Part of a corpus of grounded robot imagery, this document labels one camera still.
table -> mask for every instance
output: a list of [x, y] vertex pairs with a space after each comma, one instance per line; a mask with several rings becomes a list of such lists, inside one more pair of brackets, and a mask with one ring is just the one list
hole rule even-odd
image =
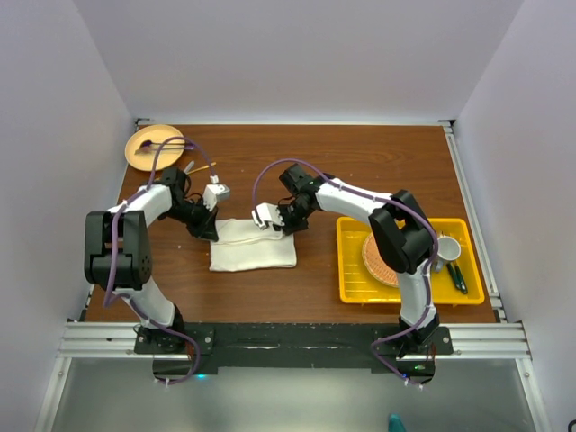
[[[217, 162], [230, 199], [219, 219], [250, 218], [255, 178], [279, 158], [300, 158], [323, 171], [365, 189], [395, 193], [411, 191], [429, 218], [467, 220], [454, 166], [440, 126], [334, 125], [181, 125]], [[190, 160], [204, 165], [198, 152], [186, 152], [177, 165]], [[258, 201], [275, 203], [287, 195], [278, 180], [289, 165], [273, 168], [258, 189]], [[192, 175], [193, 190], [202, 192], [208, 172]], [[128, 167], [120, 199], [148, 179]], [[316, 212], [310, 228], [295, 234], [298, 265], [234, 274], [211, 273], [210, 245], [192, 238], [175, 220], [150, 227], [153, 275], [164, 295], [186, 321], [218, 322], [397, 322], [399, 305], [344, 304], [338, 294], [336, 219]], [[494, 322], [482, 280], [485, 302], [478, 306], [437, 306], [442, 322]], [[87, 307], [87, 321], [135, 321], [118, 301], [102, 307], [104, 292], [96, 287]]]

wooden plate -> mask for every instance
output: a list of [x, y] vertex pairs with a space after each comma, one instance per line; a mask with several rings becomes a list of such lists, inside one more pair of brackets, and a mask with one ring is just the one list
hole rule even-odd
[[[140, 129], [130, 137], [126, 143], [124, 156], [131, 167], [135, 167], [140, 171], [152, 171], [152, 164], [154, 163], [155, 152], [136, 154], [136, 150], [140, 148], [142, 142], [151, 140], [152, 142], [162, 142], [170, 137], [183, 137], [184, 135], [180, 130], [167, 124], [155, 124], [146, 128]], [[184, 140], [175, 139], [170, 141], [169, 146], [185, 145]], [[184, 149], [166, 149], [160, 152], [156, 169], [164, 169], [174, 164], [184, 153]]]
[[383, 284], [398, 287], [398, 276], [380, 258], [374, 234], [370, 234], [362, 246], [362, 259], [370, 275]]

tray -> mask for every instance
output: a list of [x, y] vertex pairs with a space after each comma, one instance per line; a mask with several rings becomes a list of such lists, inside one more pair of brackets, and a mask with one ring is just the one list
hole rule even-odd
[[[432, 299], [435, 304], [481, 304], [484, 290], [474, 258], [473, 246], [466, 222], [462, 219], [430, 219], [436, 232], [454, 237], [460, 242], [462, 254], [456, 263], [462, 270], [467, 294], [457, 291], [448, 270], [432, 273]], [[352, 218], [336, 222], [338, 245], [338, 275], [340, 299], [346, 303], [400, 303], [400, 290], [376, 280], [366, 269], [362, 246], [372, 232], [369, 226]]]

towel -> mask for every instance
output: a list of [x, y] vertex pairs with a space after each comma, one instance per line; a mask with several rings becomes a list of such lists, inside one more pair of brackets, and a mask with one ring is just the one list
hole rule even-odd
[[294, 267], [294, 236], [272, 228], [261, 230], [252, 220], [216, 220], [218, 242], [210, 244], [211, 272]]

robotic arm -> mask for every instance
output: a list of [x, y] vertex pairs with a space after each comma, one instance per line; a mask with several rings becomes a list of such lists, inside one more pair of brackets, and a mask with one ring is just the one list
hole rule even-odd
[[[308, 217], [314, 211], [337, 212], [362, 221], [372, 228], [382, 260], [398, 275], [401, 310], [400, 328], [407, 329], [424, 319], [410, 333], [416, 345], [427, 340], [439, 325], [436, 307], [427, 306], [426, 282], [429, 274], [422, 269], [432, 253], [433, 239], [416, 218], [392, 204], [382, 205], [374, 197], [395, 201], [409, 207], [422, 218], [424, 212], [411, 193], [400, 191], [374, 193], [344, 183], [328, 175], [316, 178], [294, 164], [280, 175], [280, 181], [292, 194], [287, 204], [262, 203], [252, 211], [255, 224], [261, 229], [274, 227], [286, 234], [308, 228]], [[404, 221], [399, 228], [396, 221]]]
[[[165, 169], [158, 182], [130, 202], [119, 220], [121, 248], [115, 263], [113, 292], [120, 295], [139, 316], [148, 318], [141, 320], [142, 326], [148, 329], [155, 328], [149, 320], [165, 327], [183, 324], [178, 308], [164, 297], [151, 276], [148, 227], [156, 219], [168, 217], [184, 223], [188, 232], [198, 239], [218, 241], [215, 227], [217, 203], [230, 196], [230, 189], [224, 184], [208, 184], [201, 199], [196, 202], [187, 200], [187, 178], [187, 174], [176, 167]], [[92, 211], [86, 216], [84, 271], [92, 284], [105, 287], [108, 283], [114, 266], [110, 247], [112, 220], [121, 207]]]

